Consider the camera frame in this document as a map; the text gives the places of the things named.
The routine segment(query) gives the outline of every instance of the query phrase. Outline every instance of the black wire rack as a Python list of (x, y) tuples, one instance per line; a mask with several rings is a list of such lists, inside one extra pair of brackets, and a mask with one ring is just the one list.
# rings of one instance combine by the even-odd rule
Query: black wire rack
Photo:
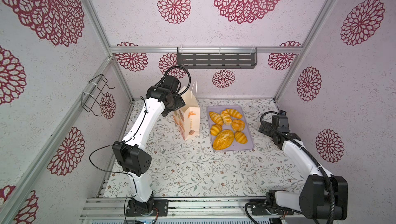
[[(104, 85), (100, 88), (100, 87), (98, 87), (98, 85), (99, 85), (101, 82), (104, 82)], [(105, 87), (107, 87), (107, 88), (109, 88), (109, 89), (114, 89), (114, 88), (116, 88), (116, 87), (109, 87), (108, 84), (107, 84), (107, 82), (108, 82), (107, 78), (106, 78), (103, 74), (99, 74), (98, 76), (94, 77), (93, 79), (91, 79), (91, 80), (89, 81), (89, 83), (94, 84), (95, 87), (94, 87), (89, 93), (81, 93), (81, 106), (82, 106), (82, 108), (84, 108), (84, 110), (86, 110), (88, 113), (89, 113), (89, 112), (92, 112), (92, 113), (93, 113), (95, 116), (97, 116), (97, 117), (101, 117), (102, 115), (96, 115), (95, 112), (93, 112), (92, 108), (93, 108), (93, 106), (95, 105), (95, 103), (97, 103), (97, 104), (99, 105), (99, 107), (101, 106), (100, 103), (97, 101), (97, 99), (99, 98), (99, 96), (100, 96), (101, 94), (104, 95), (103, 89), (104, 89)], [(98, 90), (99, 90), (99, 93), (98, 93), (98, 95), (97, 95), (96, 97), (93, 95), (93, 92), (94, 92), (95, 89), (98, 89)], [(92, 103), (91, 106), (88, 106), (88, 105), (87, 105), (87, 102), (88, 102), (91, 98), (92, 98), (94, 101), (93, 101), (93, 103)]]

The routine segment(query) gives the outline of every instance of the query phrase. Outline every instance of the leaf pattern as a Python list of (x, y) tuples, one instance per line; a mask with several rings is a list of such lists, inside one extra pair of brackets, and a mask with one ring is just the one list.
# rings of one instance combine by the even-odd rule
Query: leaf pattern
[[(156, 197), (264, 196), (269, 190), (301, 191), (304, 177), (270, 137), (258, 132), (261, 114), (277, 111), (273, 100), (199, 100), (198, 103), (199, 136), (184, 141), (168, 115), (157, 120), (147, 140), (146, 152), (152, 156), (147, 173)], [(242, 107), (255, 144), (252, 150), (215, 152), (212, 149), (206, 108), (227, 104)], [(142, 107), (143, 101), (135, 103), (126, 133)], [(113, 171), (122, 172), (122, 168), (115, 163)], [(128, 176), (110, 175), (104, 197), (133, 194), (134, 186)]]

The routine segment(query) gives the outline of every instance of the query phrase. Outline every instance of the golden brown bread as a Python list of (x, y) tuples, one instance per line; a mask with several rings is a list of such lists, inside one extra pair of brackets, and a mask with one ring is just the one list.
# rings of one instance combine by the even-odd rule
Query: golden brown bread
[(210, 119), (212, 119), (213, 122), (223, 125), (223, 119), (221, 119), (220, 114), (216, 112), (209, 112)]
[(210, 128), (210, 134), (213, 136), (217, 136), (221, 131), (223, 130), (223, 127), (220, 124), (215, 124)]
[(245, 128), (245, 123), (242, 120), (235, 119), (232, 121), (231, 127), (234, 131), (242, 131)]
[(230, 113), (230, 116), (233, 118), (242, 118), (242, 114), (239, 113), (236, 109), (226, 109), (228, 113)]
[(213, 149), (214, 150), (223, 150), (227, 147), (231, 146), (232, 142), (234, 141), (234, 133), (229, 130), (223, 130), (220, 132), (215, 141), (213, 142)]
[(228, 111), (222, 111), (221, 118), (223, 119), (225, 125), (230, 125), (232, 123), (232, 119)]
[(240, 131), (235, 132), (235, 140), (241, 144), (246, 144), (248, 142), (246, 135)]

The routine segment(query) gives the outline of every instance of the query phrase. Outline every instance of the tray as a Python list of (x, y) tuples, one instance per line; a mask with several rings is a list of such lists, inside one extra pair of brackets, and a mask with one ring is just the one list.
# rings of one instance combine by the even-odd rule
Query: tray
[[(227, 147), (226, 149), (223, 150), (214, 150), (213, 149), (213, 142), (215, 140), (215, 136), (210, 135), (210, 140), (211, 140), (211, 144), (212, 144), (212, 149), (215, 152), (225, 152), (225, 151), (243, 151), (243, 150), (252, 150), (254, 148), (254, 143), (253, 143), (253, 139), (250, 135), (250, 130), (248, 127), (248, 122), (246, 121), (245, 118), (245, 113), (242, 110), (242, 107), (240, 107), (239, 105), (226, 105), (226, 106), (208, 106), (206, 108), (207, 111), (207, 119), (209, 121), (209, 134), (210, 134), (210, 127), (212, 127), (212, 125), (215, 124), (215, 122), (212, 121), (212, 119), (210, 119), (210, 115), (209, 112), (216, 112), (218, 114), (220, 114), (222, 111), (224, 111), (225, 109), (236, 109), (237, 111), (239, 111), (239, 113), (242, 114), (242, 118), (233, 118), (231, 117), (233, 120), (234, 119), (239, 119), (242, 120), (243, 122), (245, 122), (245, 129), (242, 130), (242, 132), (246, 135), (247, 138), (247, 143), (246, 144), (240, 144), (239, 142), (237, 142), (234, 139), (234, 142), (231, 144), (231, 146)], [(234, 130), (232, 129), (231, 125), (223, 125), (223, 130), (226, 129), (230, 129), (234, 132)]]

